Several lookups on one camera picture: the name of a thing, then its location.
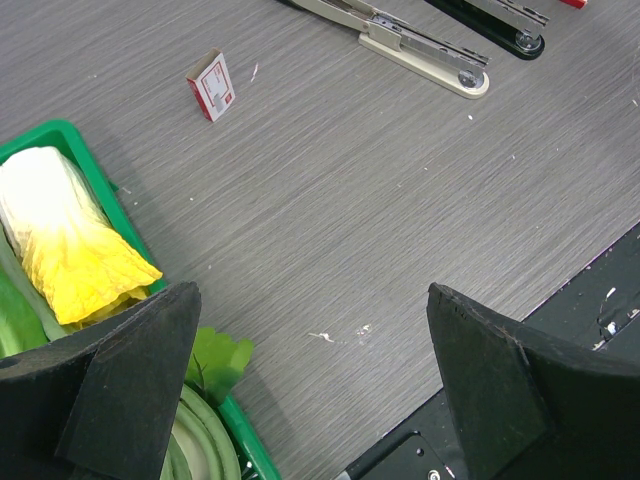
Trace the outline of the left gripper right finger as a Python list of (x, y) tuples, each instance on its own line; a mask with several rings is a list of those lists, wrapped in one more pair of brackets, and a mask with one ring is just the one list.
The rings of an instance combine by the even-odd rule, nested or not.
[(638, 478), (638, 365), (438, 283), (427, 317), (470, 478)]

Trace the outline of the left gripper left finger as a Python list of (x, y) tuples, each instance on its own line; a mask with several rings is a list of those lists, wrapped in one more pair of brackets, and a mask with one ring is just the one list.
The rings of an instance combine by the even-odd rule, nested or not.
[(201, 312), (196, 283), (1, 361), (4, 479), (157, 479)]

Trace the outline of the red white staple box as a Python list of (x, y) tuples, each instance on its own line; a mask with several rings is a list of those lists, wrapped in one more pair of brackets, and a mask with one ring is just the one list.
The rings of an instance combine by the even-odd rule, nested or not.
[(204, 117), (211, 122), (223, 115), (236, 98), (224, 55), (217, 48), (186, 73), (186, 80)]

